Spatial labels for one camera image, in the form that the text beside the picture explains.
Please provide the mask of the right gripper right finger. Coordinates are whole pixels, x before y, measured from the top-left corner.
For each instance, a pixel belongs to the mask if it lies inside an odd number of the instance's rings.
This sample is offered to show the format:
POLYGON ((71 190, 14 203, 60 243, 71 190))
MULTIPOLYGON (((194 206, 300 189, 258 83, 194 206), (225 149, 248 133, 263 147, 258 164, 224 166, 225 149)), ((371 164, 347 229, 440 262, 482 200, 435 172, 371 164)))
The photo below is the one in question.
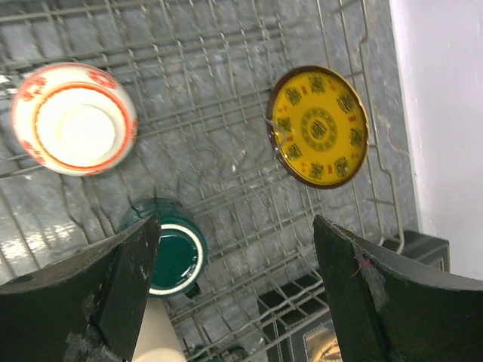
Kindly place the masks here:
POLYGON ((413 261, 321 215, 314 244, 344 361, 480 361, 482 282, 413 261))

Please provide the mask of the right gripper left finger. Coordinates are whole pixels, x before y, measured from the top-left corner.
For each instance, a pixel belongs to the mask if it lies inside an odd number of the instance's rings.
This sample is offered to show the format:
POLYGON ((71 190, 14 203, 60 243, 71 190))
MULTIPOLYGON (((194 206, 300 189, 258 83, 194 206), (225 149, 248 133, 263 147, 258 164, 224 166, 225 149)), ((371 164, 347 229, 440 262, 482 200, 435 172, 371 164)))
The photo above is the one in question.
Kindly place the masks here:
POLYGON ((157 258, 148 216, 1 286, 3 361, 130 361, 157 258))

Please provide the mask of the yellow patterned small plate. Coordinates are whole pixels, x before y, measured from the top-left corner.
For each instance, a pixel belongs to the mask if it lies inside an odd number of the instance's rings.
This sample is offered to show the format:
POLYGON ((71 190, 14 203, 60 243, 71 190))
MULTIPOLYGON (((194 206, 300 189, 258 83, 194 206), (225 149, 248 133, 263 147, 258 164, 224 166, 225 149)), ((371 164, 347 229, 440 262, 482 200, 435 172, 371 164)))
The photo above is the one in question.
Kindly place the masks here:
POLYGON ((365 162, 368 114, 354 87, 323 66, 285 73, 266 107, 267 134, 282 167, 297 181, 334 189, 365 162))

